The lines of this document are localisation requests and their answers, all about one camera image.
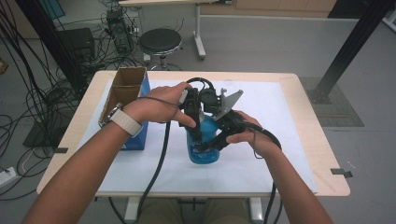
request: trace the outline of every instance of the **black stool seat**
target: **black stool seat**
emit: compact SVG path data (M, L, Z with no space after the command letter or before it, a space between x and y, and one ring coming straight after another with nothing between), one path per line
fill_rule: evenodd
M180 34L170 29L154 29L140 36L140 45L151 53L166 54L167 51L178 48L180 43Z

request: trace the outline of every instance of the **watch strap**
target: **watch strap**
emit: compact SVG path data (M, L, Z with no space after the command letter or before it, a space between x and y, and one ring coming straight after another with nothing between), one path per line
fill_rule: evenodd
M118 109L113 116L111 116L111 120L118 124L123 130L129 133L132 137L137 136L142 130L142 125L136 122L134 119L129 117L122 110Z

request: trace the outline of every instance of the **stool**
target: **stool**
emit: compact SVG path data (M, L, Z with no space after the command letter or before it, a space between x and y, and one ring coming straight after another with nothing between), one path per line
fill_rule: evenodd
M148 55L160 56L161 64L153 66L151 70L157 67L161 67L165 71L170 71L169 67L181 70L177 65L166 62L166 55L178 50L180 45L180 34L171 29L154 29L140 36L140 48L142 51Z

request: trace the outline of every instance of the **wrist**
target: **wrist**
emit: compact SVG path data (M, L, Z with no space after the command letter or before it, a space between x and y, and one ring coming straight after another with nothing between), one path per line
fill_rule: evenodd
M134 119L136 122L141 124L143 121L146 121L145 114L147 112L145 110L145 107L142 106L140 102L133 101L126 105L122 111L126 113L129 117Z
M253 149L262 157L267 157L280 148L265 134L256 132L254 143L251 144Z

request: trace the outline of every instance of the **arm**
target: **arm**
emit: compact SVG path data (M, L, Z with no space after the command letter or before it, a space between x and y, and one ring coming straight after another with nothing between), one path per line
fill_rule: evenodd
M260 123L249 115L239 112L251 123ZM332 223L326 210L297 174L289 160L267 136L247 130L227 138L229 143L248 142L261 155L268 166L279 191L290 223Z
M182 91L188 87L190 85L187 83L160 87L149 92L148 96L176 104ZM126 105L123 111L137 122L174 119L195 126L195 122L177 107L155 100L134 101ZM77 223L128 137L129 134L117 124L108 123L44 187L23 223Z

